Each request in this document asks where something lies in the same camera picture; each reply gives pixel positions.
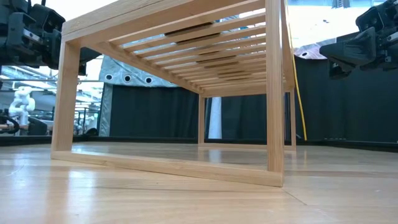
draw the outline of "floorboard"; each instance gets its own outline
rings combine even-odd
[[[119,153],[138,148],[111,144]],[[140,147],[142,156],[178,157],[161,153],[171,145]],[[212,150],[216,162],[266,164],[263,152]],[[182,154],[177,159],[198,160],[195,146]],[[277,188],[52,161],[50,145],[0,147],[0,223],[397,223],[397,162],[388,152],[299,146],[285,155]]]

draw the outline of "black curtain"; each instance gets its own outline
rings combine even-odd
[[[296,65],[308,140],[398,141],[397,70],[357,69],[348,78],[330,80],[326,60],[296,58]],[[295,97],[297,135],[303,138]],[[223,137],[265,138],[265,100],[264,95],[223,98]]]
[[[344,80],[330,80],[326,60],[296,62],[308,140],[398,141],[397,70],[355,70]],[[113,91],[111,136],[197,138],[196,94],[133,86],[114,86]],[[295,97],[297,135],[303,138]],[[265,95],[223,98],[223,138],[265,140],[266,116]]]
[[[112,137],[197,138],[198,95],[183,88],[113,86]]]
[[[296,60],[310,139],[397,142],[397,70],[356,69],[348,78],[330,80],[326,60]]]

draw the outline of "wooden frame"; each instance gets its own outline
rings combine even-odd
[[[285,7],[285,0],[119,0],[64,23],[52,159],[283,186],[282,96],[285,92],[293,93],[295,87]],[[213,22],[264,8],[265,13]],[[263,22],[266,26],[234,30]],[[165,35],[128,44],[159,34]],[[267,170],[232,164],[73,152],[73,111],[82,47],[198,93],[200,147],[239,147],[243,150],[259,147],[205,144],[205,98],[266,93]],[[290,104],[294,108],[294,98]],[[290,118],[292,136],[295,136],[294,113]],[[291,150],[295,149],[295,138],[292,140]]]

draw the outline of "wood grain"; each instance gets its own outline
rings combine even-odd
[[[177,77],[185,77],[185,76],[190,76],[190,75],[198,75],[201,73],[206,73],[206,72],[216,72],[220,70],[226,70],[226,69],[237,69],[237,68],[250,68],[252,66],[266,66],[265,63],[266,59],[265,58],[259,58],[259,59],[253,59],[253,60],[242,60],[237,63],[233,63],[231,65],[220,65],[220,66],[214,66],[214,67],[206,67],[206,70],[204,71],[202,68],[187,68],[187,69],[181,69],[181,70],[174,70],[172,73],[176,74]]]
[[[234,86],[234,85],[243,85],[243,84],[248,84],[248,83],[257,83],[257,82],[266,82],[267,80],[264,78],[264,75],[260,75],[258,77],[254,78],[247,78],[245,80],[229,80],[229,81],[220,81],[220,82],[214,82],[210,81],[207,83],[197,83],[197,85],[201,86],[202,88],[210,88],[210,87],[217,87],[217,86]]]
[[[255,144],[220,144],[220,143],[202,143],[199,144],[200,148],[211,148],[211,149],[219,149],[219,148],[232,148],[232,149],[261,149],[266,150],[266,145],[255,145]]]
[[[247,54],[247,55],[238,55],[236,57],[233,57],[231,59],[214,59],[214,60],[210,60],[207,62],[193,62],[193,63],[186,63],[183,65],[174,65],[174,66],[169,66],[169,67],[165,67],[165,69],[167,69],[170,72],[173,72],[174,70],[182,70],[182,69],[188,69],[188,68],[199,68],[199,67],[210,67],[210,66],[214,66],[214,65],[227,65],[229,63],[232,62],[241,62],[244,60],[252,60],[252,59],[257,59],[257,58],[265,58],[266,57],[266,53],[265,52],[258,52],[258,53],[252,53],[252,54]]]
[[[244,47],[244,46],[250,46],[250,45],[254,45],[254,44],[262,44],[265,41],[266,40],[264,40],[263,37],[253,37],[253,38],[248,38],[248,39],[232,40],[232,41],[222,42],[222,43],[208,45],[208,46],[204,46],[204,47],[197,47],[194,49],[181,50],[181,51],[169,53],[166,55],[159,55],[159,56],[148,58],[148,61],[161,62],[161,61],[172,60],[172,59],[176,59],[176,58],[201,55],[201,54],[216,52],[216,51],[220,51],[220,50],[232,49],[235,47]]]
[[[120,156],[100,152],[52,152],[53,159],[84,162],[110,167],[161,172],[205,179],[226,180],[248,184],[281,187],[282,173],[251,169],[232,164],[210,164],[197,161],[180,161],[139,156]]]
[[[204,78],[211,78],[211,77],[216,77],[217,75],[228,75],[228,74],[232,74],[234,72],[243,72],[247,73],[247,72],[252,72],[258,69],[262,69],[262,72],[264,70],[266,70],[266,66],[265,65],[254,65],[254,66],[247,66],[244,67],[242,66],[241,68],[230,68],[230,69],[225,69],[225,70],[219,70],[219,71],[205,71],[205,72],[196,72],[196,73],[190,73],[189,75],[181,75],[178,77],[182,77],[186,80],[201,80]]]
[[[118,0],[64,23],[62,34],[87,47],[243,1]]]
[[[216,86],[205,88],[206,97],[214,96],[244,96],[266,94],[267,85],[265,82],[254,84],[240,84],[232,86]]]
[[[202,46],[206,46],[206,45],[216,44],[219,42],[239,39],[239,38],[243,38],[243,37],[249,37],[252,35],[264,34],[265,32],[266,32],[266,28],[263,26],[253,27],[253,28],[244,29],[244,30],[227,32],[225,34],[220,34],[217,37],[201,37],[199,39],[186,41],[182,44],[174,44],[171,46],[159,47],[159,48],[156,48],[153,50],[146,50],[144,52],[137,53],[137,56],[146,58],[146,57],[150,57],[150,56],[166,54],[169,52],[175,52],[178,50],[185,50],[185,49],[190,49],[193,47],[202,47]]]
[[[79,61],[80,48],[62,43],[52,135],[53,151],[70,151],[72,148]]]
[[[265,14],[255,14],[245,18],[231,19],[226,22],[216,22],[207,26],[197,27],[185,31],[178,32],[173,35],[166,35],[164,37],[158,37],[147,41],[131,44],[125,47],[128,52],[134,52],[137,50],[148,49],[151,47],[157,47],[160,45],[170,44],[174,42],[180,42],[184,40],[191,40],[198,37],[204,37],[211,34],[221,33],[226,30],[237,29],[240,27],[250,26],[265,22]]]
[[[287,14],[287,0],[280,0],[281,2],[281,18],[282,18],[282,64],[283,73],[286,77],[287,88],[289,90],[293,89],[295,86],[294,81],[294,50],[291,43],[291,33],[289,29],[289,20]]]
[[[185,63],[190,63],[190,62],[201,62],[205,60],[213,60],[213,59],[218,59],[218,58],[225,58],[225,57],[230,57],[230,56],[235,56],[235,55],[242,55],[242,54],[250,54],[253,52],[263,52],[266,50],[265,45],[253,45],[250,47],[241,47],[238,49],[232,49],[232,50],[223,50],[220,52],[215,52],[213,54],[208,54],[208,55],[197,55],[197,56],[191,56],[191,57],[185,57],[185,58],[177,58],[174,60],[169,60],[165,62],[157,62],[156,64],[162,67],[169,67],[173,65],[181,65]]]
[[[156,27],[151,27],[146,30],[140,30],[133,34],[128,34],[122,37],[110,40],[112,44],[121,45],[136,40],[153,37],[159,34],[165,34],[170,31],[185,29],[187,27],[197,26],[206,22],[213,22],[217,19],[225,18],[228,16],[238,15],[240,13],[261,9],[263,7],[261,0],[249,0],[233,4],[231,6],[222,7],[212,11],[204,12],[199,15],[183,18],[178,21],[172,21]]]
[[[266,3],[268,170],[284,171],[282,34],[280,0]]]
[[[292,149],[296,150],[296,104],[295,104],[295,89],[290,91],[290,128],[292,136]]]
[[[205,143],[206,98],[199,95],[198,105],[198,144]]]
[[[106,150],[103,142],[73,148]],[[266,163],[264,152],[218,152]],[[396,224],[398,154],[320,146],[295,153],[285,155],[277,188],[50,160],[49,145],[0,147],[0,223]]]

